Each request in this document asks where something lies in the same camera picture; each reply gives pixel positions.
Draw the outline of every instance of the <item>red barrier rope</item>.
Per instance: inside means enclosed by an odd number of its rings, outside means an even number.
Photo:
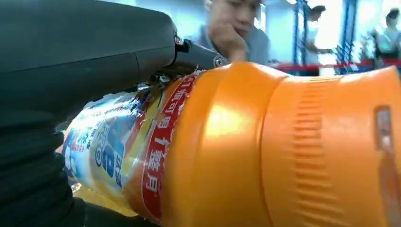
[[[385,66],[396,66],[401,68],[401,61],[398,59],[383,60]],[[278,70],[318,70],[319,68],[330,68],[330,69],[349,69],[349,68],[373,68],[373,62],[371,60],[362,61],[360,63],[347,62],[340,64],[330,64],[330,65],[293,65],[293,64],[278,64],[274,68]]]

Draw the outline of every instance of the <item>sticker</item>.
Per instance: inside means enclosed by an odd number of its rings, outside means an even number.
[[[401,226],[400,176],[395,163],[390,108],[381,106],[375,110],[376,146],[382,152],[379,177],[383,206],[389,227]]]
[[[173,137],[175,123],[197,76],[198,73],[193,73],[177,86],[162,108],[161,117],[149,138],[142,175],[142,199],[145,207],[157,219],[161,219],[162,216],[160,192],[163,187],[165,158]]]

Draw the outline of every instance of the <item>woman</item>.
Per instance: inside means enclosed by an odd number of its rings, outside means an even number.
[[[383,33],[374,33],[377,59],[398,59],[400,54],[401,34],[397,28],[400,11],[392,9],[386,16],[386,29]]]

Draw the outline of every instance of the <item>person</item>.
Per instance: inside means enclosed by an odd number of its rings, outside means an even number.
[[[325,6],[315,6],[309,12],[308,21],[317,22],[322,13],[326,11]],[[309,27],[306,33],[305,48],[306,48],[306,64],[307,66],[319,65],[319,54],[331,53],[331,49],[319,49],[315,45],[316,36],[318,33],[318,27]],[[306,76],[319,76],[319,67],[311,68],[305,71]]]
[[[375,57],[383,60],[396,60],[400,53],[401,34],[397,28],[399,9],[392,9],[386,16],[386,25],[382,33],[374,32],[376,44]]]
[[[253,23],[261,0],[206,0],[208,22],[189,39],[229,61],[269,61],[267,35]]]

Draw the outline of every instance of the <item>gray shirt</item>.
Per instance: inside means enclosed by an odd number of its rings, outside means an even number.
[[[196,35],[187,38],[203,47],[216,51],[205,26],[201,26]],[[262,30],[252,26],[250,33],[245,37],[245,42],[248,47],[247,61],[266,65],[269,60],[269,39],[267,35]]]

